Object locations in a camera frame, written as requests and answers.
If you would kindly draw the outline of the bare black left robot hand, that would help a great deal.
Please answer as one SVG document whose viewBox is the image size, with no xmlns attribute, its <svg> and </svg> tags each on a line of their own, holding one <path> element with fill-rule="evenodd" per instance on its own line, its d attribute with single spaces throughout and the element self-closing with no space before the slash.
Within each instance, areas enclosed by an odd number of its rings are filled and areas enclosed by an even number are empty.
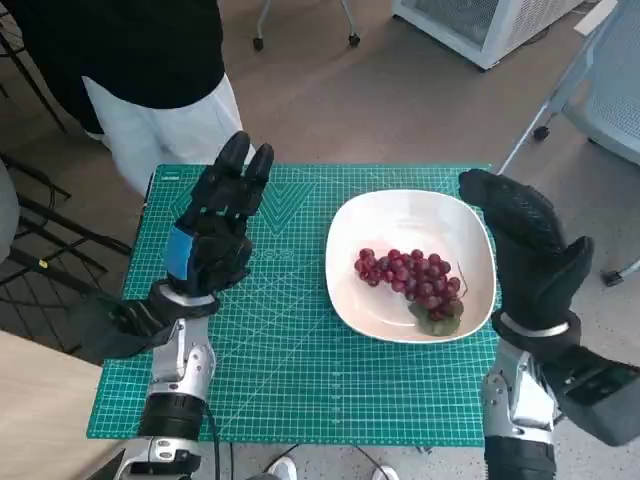
<svg viewBox="0 0 640 480">
<path fill-rule="evenodd" d="M 165 269 L 180 295 L 215 295 L 248 274 L 248 220 L 258 212 L 274 162 L 271 145 L 261 145 L 252 158 L 249 147 L 244 131 L 228 140 L 203 170 L 169 233 Z"/>
</svg>

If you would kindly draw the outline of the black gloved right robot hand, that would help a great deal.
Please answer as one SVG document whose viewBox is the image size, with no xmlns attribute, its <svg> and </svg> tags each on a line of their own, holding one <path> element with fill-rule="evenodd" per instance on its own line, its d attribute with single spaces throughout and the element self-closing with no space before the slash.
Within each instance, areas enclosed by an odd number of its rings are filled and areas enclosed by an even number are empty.
<svg viewBox="0 0 640 480">
<path fill-rule="evenodd" d="M 593 239 L 567 242 L 551 202 L 503 175 L 463 172 L 459 196 L 482 211 L 493 235 L 504 313 L 531 331 L 565 323 L 573 297 L 591 271 Z"/>
</svg>

